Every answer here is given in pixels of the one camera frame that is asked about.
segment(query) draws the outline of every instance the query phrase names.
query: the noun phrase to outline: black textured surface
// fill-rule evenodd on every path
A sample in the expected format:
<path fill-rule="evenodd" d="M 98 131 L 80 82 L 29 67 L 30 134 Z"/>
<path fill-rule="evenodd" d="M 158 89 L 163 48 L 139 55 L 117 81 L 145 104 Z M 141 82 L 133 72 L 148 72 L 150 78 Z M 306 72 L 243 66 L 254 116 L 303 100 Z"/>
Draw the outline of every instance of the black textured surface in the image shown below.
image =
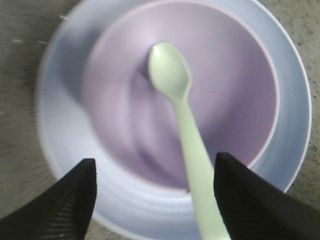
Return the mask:
<path fill-rule="evenodd" d="M 84 159 L 43 194 L 0 220 L 0 239 L 83 240 L 96 196 L 95 160 Z"/>
<path fill-rule="evenodd" d="M 320 213 L 284 194 L 228 153 L 218 153 L 214 193 L 233 240 L 319 240 Z"/>

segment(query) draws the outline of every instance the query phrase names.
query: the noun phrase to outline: plastic spoon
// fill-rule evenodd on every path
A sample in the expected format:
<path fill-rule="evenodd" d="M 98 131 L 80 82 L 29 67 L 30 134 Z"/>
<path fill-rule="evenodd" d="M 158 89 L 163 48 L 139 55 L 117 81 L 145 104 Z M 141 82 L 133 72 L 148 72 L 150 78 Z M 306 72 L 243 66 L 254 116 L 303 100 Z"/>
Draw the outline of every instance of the plastic spoon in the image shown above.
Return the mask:
<path fill-rule="evenodd" d="M 229 240 L 213 190 L 214 168 L 188 104 L 192 75 L 180 52 L 168 42 L 155 44 L 148 71 L 153 86 L 173 104 L 192 202 L 204 240 Z"/>

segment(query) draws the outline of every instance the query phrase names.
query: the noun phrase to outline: gray table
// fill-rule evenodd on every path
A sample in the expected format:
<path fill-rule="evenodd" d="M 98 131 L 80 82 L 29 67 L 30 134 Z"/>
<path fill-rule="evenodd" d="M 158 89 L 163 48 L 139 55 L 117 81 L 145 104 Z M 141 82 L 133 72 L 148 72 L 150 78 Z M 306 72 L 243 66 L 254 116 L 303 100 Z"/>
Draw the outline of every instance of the gray table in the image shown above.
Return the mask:
<path fill-rule="evenodd" d="M 55 29 L 79 0 L 0 0 L 0 218 L 56 182 L 35 125 L 35 84 Z M 320 210 L 320 1 L 260 0 L 282 23 L 305 65 L 313 122 L 304 164 L 288 194 Z M 124 239 L 95 221 L 87 240 Z"/>

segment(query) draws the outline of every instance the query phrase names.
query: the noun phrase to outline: plastic bowl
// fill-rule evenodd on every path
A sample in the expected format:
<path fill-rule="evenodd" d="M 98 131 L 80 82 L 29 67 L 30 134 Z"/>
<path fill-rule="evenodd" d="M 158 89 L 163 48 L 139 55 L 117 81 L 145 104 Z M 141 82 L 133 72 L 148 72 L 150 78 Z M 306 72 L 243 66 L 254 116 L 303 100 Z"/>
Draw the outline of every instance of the plastic bowl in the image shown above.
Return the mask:
<path fill-rule="evenodd" d="M 84 103 L 113 161 L 158 187 L 188 189 L 173 107 L 148 77 L 148 53 L 159 41 L 174 44 L 190 66 L 189 102 L 211 159 L 229 152 L 252 166 L 278 119 L 273 63 L 242 21 L 212 4 L 186 0 L 131 10 L 92 50 Z"/>

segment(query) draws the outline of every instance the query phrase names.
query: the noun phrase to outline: white plate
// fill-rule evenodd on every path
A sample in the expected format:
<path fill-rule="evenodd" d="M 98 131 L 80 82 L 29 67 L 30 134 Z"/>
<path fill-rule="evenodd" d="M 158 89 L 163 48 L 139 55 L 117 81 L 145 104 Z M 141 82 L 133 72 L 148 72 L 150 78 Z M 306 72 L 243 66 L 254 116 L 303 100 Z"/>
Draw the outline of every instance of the white plate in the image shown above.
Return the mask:
<path fill-rule="evenodd" d="M 155 190 L 114 165 L 83 108 L 82 78 L 93 45 L 118 16 L 145 2 L 151 1 L 86 0 L 61 25 L 39 75 L 36 102 L 41 144 L 57 178 L 83 158 L 96 159 L 94 218 L 106 227 L 135 239 L 200 240 L 190 195 Z M 280 88 L 278 122 L 268 148 L 252 169 L 286 191 L 304 159 L 311 128 L 310 91 L 300 57 L 281 25 L 257 1 L 210 2 L 246 23 L 275 65 Z"/>

